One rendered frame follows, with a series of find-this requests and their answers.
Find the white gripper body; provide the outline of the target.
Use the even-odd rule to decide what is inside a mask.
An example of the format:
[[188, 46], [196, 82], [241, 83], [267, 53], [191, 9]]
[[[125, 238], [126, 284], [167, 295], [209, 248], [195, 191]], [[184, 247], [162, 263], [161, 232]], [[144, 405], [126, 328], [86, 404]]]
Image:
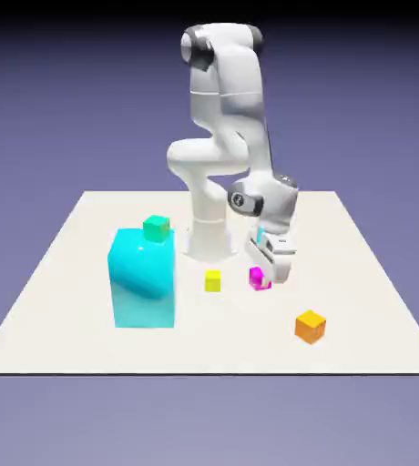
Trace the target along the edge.
[[267, 280], [284, 283], [288, 279], [297, 252], [291, 233], [262, 233], [260, 240], [255, 233], [250, 233], [245, 248], [252, 263], [261, 268]]

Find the small magenta cube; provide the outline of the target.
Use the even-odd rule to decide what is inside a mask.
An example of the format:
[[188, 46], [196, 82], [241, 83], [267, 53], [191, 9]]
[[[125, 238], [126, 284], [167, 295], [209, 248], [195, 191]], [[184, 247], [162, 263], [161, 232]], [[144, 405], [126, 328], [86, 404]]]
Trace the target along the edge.
[[249, 284], [254, 290], [264, 290], [264, 289], [270, 289], [271, 285], [269, 287], [263, 287], [261, 282], [262, 278], [265, 277], [262, 269], [260, 267], [252, 267], [250, 268], [249, 271]]

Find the small yellow cube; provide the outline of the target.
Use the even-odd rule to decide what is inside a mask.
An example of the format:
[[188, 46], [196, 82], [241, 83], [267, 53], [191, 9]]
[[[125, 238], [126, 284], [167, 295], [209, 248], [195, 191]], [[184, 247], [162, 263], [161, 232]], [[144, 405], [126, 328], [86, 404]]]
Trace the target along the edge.
[[220, 292], [221, 274], [218, 269], [208, 269], [205, 271], [204, 289], [207, 292]]

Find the small orange cube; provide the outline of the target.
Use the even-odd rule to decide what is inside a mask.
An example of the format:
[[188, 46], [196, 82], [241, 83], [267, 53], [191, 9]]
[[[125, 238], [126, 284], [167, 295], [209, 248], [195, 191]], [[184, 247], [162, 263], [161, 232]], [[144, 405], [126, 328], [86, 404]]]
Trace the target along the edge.
[[313, 344], [322, 338], [325, 326], [326, 318], [308, 309], [296, 318], [294, 333], [303, 341]]

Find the small green cube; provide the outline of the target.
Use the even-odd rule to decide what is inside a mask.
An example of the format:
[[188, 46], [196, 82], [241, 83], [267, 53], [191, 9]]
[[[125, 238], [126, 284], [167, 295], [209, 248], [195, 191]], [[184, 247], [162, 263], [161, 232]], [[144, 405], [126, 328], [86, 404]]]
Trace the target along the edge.
[[168, 217], [152, 215], [143, 222], [143, 234], [146, 241], [162, 243], [169, 237], [170, 220]]

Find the large cyan box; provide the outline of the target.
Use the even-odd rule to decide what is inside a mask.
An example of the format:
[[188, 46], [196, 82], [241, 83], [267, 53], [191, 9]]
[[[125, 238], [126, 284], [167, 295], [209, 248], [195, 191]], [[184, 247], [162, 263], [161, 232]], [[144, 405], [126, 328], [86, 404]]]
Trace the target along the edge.
[[141, 228], [117, 231], [107, 254], [117, 328], [166, 329], [175, 325], [174, 234], [145, 239]]

